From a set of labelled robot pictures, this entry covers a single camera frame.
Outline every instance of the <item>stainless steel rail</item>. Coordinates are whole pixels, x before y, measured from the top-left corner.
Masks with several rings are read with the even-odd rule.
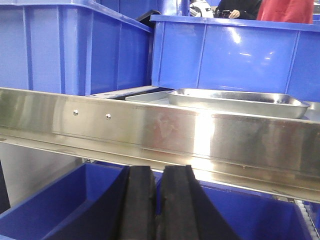
[[[0,88],[0,141],[320,203],[317,121]]]

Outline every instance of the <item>blue plastic crate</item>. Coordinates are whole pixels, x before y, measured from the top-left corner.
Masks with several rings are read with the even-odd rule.
[[[242,240],[312,240],[299,207],[293,203],[216,183],[200,181],[200,185]],[[159,205],[160,185],[157,194]]]
[[[307,206],[308,214],[311,217],[314,226],[320,231],[320,203],[305,201],[304,204]]]
[[[163,15],[189,16],[190,0],[97,0],[98,3],[136,19],[150,10]]]
[[[84,96],[150,85],[152,37],[93,0],[2,0],[0,87]]]
[[[152,85],[320,102],[320,26],[153,15]]]
[[[320,20],[320,14],[313,14],[312,15],[312,19],[316,20],[316,21],[319,21]]]
[[[0,214],[0,239],[40,240],[89,208],[121,169],[85,163]]]

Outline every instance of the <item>steel tray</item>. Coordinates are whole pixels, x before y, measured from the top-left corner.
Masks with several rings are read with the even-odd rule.
[[[278,118],[299,119],[310,106],[282,93],[181,88],[167,94],[173,105]]]

